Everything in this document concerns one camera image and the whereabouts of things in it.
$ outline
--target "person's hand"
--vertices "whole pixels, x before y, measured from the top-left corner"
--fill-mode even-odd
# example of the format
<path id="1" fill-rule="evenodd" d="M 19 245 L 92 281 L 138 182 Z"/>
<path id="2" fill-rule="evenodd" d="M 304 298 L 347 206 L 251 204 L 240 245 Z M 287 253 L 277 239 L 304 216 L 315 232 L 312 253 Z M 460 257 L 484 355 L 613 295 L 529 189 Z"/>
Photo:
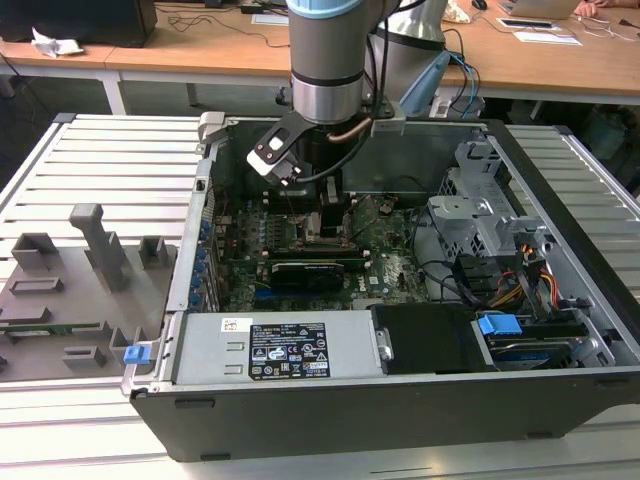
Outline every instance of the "person's hand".
<path id="1" fill-rule="evenodd" d="M 580 17 L 594 18 L 598 16 L 598 7 L 596 7 L 594 3 L 582 1 L 580 5 L 576 7 L 574 13 Z"/>

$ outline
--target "motherboard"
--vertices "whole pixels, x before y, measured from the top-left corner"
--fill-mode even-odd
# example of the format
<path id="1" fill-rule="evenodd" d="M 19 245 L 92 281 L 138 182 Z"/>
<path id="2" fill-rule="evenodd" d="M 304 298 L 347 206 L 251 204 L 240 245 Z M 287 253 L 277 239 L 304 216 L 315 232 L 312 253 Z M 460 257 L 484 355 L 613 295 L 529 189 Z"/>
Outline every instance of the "motherboard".
<path id="1" fill-rule="evenodd" d="M 301 240 L 305 224 L 313 220 L 287 200 L 288 213 L 246 201 L 216 217 L 225 311 L 364 310 L 379 303 L 429 300 L 411 251 L 418 209 L 396 209 L 397 198 L 389 195 L 354 197 L 341 240 L 307 242 Z M 278 269 L 302 265 L 315 268 L 316 276 L 333 275 L 339 285 L 314 291 L 272 284 Z"/>

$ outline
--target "white sticker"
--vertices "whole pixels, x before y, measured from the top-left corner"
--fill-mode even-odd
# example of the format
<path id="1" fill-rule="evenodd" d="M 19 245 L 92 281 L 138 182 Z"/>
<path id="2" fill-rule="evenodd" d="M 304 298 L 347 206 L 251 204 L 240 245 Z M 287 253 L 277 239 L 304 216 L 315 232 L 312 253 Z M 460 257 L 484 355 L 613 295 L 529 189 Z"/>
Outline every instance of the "white sticker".
<path id="1" fill-rule="evenodd" d="M 47 337 L 51 335 L 46 330 L 26 330 L 24 332 L 9 332 L 11 337 Z"/>
<path id="2" fill-rule="evenodd" d="M 223 318 L 221 332 L 248 332 L 253 325 L 253 318 Z"/>

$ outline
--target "computer case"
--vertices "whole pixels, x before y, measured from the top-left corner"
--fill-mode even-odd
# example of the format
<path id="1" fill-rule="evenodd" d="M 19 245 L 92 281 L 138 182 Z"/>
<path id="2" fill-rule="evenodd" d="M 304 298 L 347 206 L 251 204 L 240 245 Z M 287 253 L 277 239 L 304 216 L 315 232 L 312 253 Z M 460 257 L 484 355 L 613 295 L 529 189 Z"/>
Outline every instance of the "computer case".
<path id="1" fill-rule="evenodd" d="M 142 47 L 157 21 L 153 0 L 0 0 L 0 36 L 28 41 L 31 28 L 52 38 L 72 38 L 80 45 L 102 43 Z"/>

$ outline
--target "blue cable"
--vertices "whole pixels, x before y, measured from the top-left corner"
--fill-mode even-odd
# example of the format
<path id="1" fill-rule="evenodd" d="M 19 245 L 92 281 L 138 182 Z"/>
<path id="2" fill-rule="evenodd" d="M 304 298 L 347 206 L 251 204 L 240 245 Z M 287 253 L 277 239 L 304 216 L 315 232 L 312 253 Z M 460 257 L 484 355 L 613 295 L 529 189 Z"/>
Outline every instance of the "blue cable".
<path id="1" fill-rule="evenodd" d="M 464 62 L 464 60 L 462 60 L 462 58 L 460 58 L 458 55 L 454 53 L 451 54 L 451 58 L 453 58 L 456 62 L 458 62 L 471 77 L 471 98 L 469 99 L 469 104 L 467 105 L 467 108 L 465 108 L 464 111 L 462 112 L 462 118 L 465 118 L 467 116 L 467 113 L 469 113 L 469 109 L 471 108 L 471 105 L 473 105 L 473 102 L 478 93 L 476 92 L 476 81 L 475 81 L 475 78 L 473 77 L 473 69 L 469 67 Z"/>

